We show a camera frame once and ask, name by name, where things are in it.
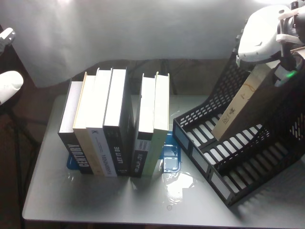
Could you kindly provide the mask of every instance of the black book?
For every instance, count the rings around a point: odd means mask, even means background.
[[[73,122],[81,95],[81,81],[71,81],[58,135],[83,174],[93,174],[88,160],[73,131]]]
[[[103,129],[118,176],[130,174],[134,119],[126,70],[112,72]]]
[[[141,94],[135,121],[135,141],[132,154],[131,176],[141,177],[151,147],[154,123],[156,79],[142,77]]]

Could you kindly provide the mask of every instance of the white sheet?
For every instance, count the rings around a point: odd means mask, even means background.
[[[229,57],[244,20],[290,0],[0,0],[37,87],[105,60]]]

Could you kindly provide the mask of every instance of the blue plastic base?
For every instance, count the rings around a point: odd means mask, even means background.
[[[181,169],[181,148],[173,138],[173,132],[169,131],[165,140],[165,144],[160,155],[163,160],[164,173],[176,173]],[[67,161],[67,168],[71,170],[78,170],[77,163],[69,155]]]

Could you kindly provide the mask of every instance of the table surface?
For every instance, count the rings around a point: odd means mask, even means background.
[[[170,123],[205,98],[170,97]],[[184,152],[180,172],[156,172],[152,178],[105,178],[67,169],[68,152],[57,135],[64,101],[65,96],[59,96],[54,102],[23,208],[25,219],[305,228],[305,165],[301,160],[230,208]],[[137,96],[132,105],[135,112]]]

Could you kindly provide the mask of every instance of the white book spine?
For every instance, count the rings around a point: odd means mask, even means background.
[[[87,128],[105,177],[116,177],[113,160],[102,128]]]

